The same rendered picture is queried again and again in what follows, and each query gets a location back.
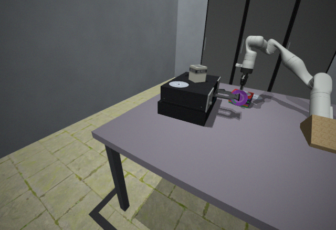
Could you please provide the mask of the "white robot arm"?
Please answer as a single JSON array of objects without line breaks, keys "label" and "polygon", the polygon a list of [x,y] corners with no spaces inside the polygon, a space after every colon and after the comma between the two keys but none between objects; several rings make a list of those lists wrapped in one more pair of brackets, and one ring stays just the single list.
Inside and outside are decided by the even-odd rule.
[{"label": "white robot arm", "polygon": [[274,39],[266,41],[263,36],[247,37],[245,41],[244,61],[242,64],[236,64],[236,67],[254,68],[257,53],[252,51],[251,47],[257,47],[256,49],[261,50],[266,55],[271,55],[278,49],[281,54],[282,64],[311,89],[309,116],[314,114],[333,119],[333,107],[331,107],[332,78],[328,74],[321,72],[311,76],[304,62],[299,57],[288,51]]}]

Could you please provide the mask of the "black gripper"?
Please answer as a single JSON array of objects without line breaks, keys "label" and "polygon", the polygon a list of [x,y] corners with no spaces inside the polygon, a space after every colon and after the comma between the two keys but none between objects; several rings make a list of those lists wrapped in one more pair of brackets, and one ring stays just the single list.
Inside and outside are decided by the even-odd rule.
[{"label": "black gripper", "polygon": [[240,89],[239,90],[243,91],[244,85],[246,84],[246,81],[248,78],[248,74],[252,74],[252,71],[253,69],[241,67],[240,72],[243,72],[243,75],[241,76],[241,79],[240,79]]}]

